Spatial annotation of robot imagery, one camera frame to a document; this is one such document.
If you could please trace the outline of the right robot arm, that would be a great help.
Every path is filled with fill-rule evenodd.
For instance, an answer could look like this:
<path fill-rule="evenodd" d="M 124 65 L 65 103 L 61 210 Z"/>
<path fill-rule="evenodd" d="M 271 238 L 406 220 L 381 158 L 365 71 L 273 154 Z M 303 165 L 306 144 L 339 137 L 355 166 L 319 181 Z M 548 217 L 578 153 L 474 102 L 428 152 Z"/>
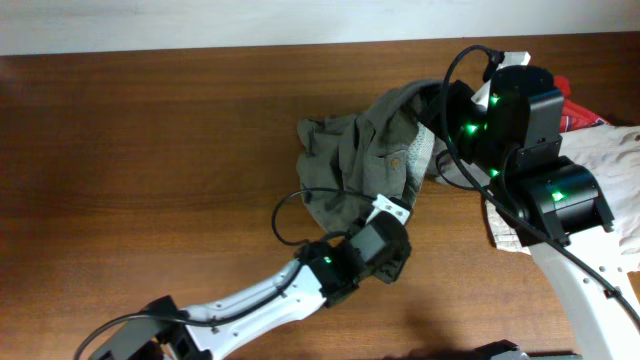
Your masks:
<path fill-rule="evenodd" d="M 513 227 L 551 284 L 585 359 L 639 356 L 639 301 L 596 177 L 561 155 L 564 96 L 534 66 L 499 69 L 486 106 L 445 80 L 428 120 L 463 176 Z"/>

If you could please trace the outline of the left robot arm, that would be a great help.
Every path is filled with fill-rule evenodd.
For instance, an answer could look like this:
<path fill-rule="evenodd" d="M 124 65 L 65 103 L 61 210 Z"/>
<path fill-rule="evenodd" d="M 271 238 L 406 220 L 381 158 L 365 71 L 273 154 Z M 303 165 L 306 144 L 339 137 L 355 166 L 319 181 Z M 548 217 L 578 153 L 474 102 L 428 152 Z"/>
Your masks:
<path fill-rule="evenodd" d="M 333 246 L 316 241 L 272 277 L 226 298 L 178 308 L 169 296 L 91 334 L 116 332 L 91 353 L 97 360 L 223 359 L 257 337 L 350 297 L 375 277 L 396 281 L 411 246 L 408 210 L 376 209 L 364 227 Z"/>

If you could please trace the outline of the grey-green shorts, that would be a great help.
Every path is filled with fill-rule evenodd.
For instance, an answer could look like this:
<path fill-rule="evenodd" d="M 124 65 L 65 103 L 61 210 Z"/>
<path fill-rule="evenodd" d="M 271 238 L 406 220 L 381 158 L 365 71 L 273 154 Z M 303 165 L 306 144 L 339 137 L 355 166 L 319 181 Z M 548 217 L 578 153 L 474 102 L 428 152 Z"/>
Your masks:
<path fill-rule="evenodd" d="M 345 240 L 362 229 L 377 194 L 413 208 L 436 142 L 429 102 L 438 86 L 419 80 L 388 91 L 362 113 L 298 123 L 303 203 L 328 234 Z"/>

